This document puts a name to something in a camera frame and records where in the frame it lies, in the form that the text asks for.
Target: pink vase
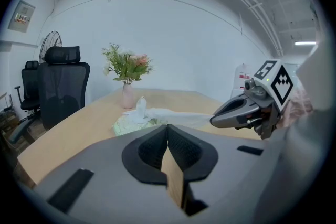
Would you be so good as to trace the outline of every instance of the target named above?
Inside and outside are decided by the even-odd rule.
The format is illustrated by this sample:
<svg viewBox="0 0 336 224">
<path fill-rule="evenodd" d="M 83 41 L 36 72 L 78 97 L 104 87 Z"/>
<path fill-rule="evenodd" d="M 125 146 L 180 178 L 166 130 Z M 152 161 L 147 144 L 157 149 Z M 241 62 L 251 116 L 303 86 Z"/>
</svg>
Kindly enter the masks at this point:
<svg viewBox="0 0 336 224">
<path fill-rule="evenodd" d="M 124 109 L 131 109 L 134 106 L 134 93 L 130 84 L 124 84 L 124 87 L 122 87 L 121 106 Z"/>
</svg>

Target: chair headrest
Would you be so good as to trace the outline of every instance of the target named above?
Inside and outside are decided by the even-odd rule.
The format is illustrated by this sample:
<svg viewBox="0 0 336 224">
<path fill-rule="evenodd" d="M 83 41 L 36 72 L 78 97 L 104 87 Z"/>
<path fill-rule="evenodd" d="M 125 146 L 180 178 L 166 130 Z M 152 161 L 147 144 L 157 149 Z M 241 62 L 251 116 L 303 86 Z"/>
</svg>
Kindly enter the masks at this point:
<svg viewBox="0 0 336 224">
<path fill-rule="evenodd" d="M 25 69 L 27 70 L 35 70 L 38 68 L 38 61 L 27 61 L 25 65 Z"/>
<path fill-rule="evenodd" d="M 76 47 L 50 47 L 44 55 L 47 63 L 65 64 L 80 61 L 79 46 Z"/>
</svg>

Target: ceiling light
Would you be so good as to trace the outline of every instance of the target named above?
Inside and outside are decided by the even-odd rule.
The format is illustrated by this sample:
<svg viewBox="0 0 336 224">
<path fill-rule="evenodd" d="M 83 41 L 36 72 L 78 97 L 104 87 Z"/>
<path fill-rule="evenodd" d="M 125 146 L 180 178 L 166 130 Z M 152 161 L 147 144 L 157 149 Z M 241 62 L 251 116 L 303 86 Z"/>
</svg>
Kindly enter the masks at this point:
<svg viewBox="0 0 336 224">
<path fill-rule="evenodd" d="M 301 41 L 301 42 L 295 42 L 295 45 L 297 46 L 316 45 L 316 42 L 315 41 Z"/>
</svg>

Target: electric fan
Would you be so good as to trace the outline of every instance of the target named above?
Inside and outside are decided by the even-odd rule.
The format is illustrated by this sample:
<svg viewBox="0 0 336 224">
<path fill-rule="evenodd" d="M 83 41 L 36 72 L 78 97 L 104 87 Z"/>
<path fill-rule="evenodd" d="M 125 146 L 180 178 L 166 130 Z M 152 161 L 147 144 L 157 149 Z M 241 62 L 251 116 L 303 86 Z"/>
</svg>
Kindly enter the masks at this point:
<svg viewBox="0 0 336 224">
<path fill-rule="evenodd" d="M 46 54 L 46 51 L 50 47 L 54 47 L 54 46 L 62 47 L 62 40 L 57 31 L 50 32 L 48 36 L 43 40 L 41 51 L 40 51 L 40 57 L 38 59 L 39 64 L 45 62 L 44 55 Z"/>
</svg>

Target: black office chair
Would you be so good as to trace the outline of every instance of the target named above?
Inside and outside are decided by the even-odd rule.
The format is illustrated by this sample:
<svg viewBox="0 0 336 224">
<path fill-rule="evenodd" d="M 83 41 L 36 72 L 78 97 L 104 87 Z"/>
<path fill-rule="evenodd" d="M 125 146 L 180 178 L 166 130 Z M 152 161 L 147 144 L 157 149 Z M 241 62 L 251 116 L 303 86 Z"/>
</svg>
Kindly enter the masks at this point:
<svg viewBox="0 0 336 224">
<path fill-rule="evenodd" d="M 34 110 L 36 112 L 40 107 L 38 96 L 37 68 L 38 61 L 27 61 L 25 68 L 21 71 L 23 81 L 23 101 L 19 91 L 21 86 L 16 86 L 14 88 L 17 90 L 22 110 Z"/>
<path fill-rule="evenodd" d="M 34 110 L 34 115 L 27 118 L 13 131 L 13 133 L 9 137 L 9 142 L 11 144 L 15 144 L 21 136 L 23 136 L 29 144 L 32 144 L 35 141 L 29 134 L 28 128 L 39 116 L 39 111 L 37 111 L 40 107 L 37 83 L 37 69 L 38 61 L 27 61 L 25 68 L 21 71 L 23 81 L 23 101 L 21 99 L 19 91 L 19 88 L 21 86 L 16 86 L 14 88 L 15 90 L 17 90 L 17 94 L 19 96 L 21 109 L 25 111 Z"/>
<path fill-rule="evenodd" d="M 38 68 L 41 119 L 48 130 L 85 106 L 90 66 L 79 47 L 50 47 Z"/>
</svg>

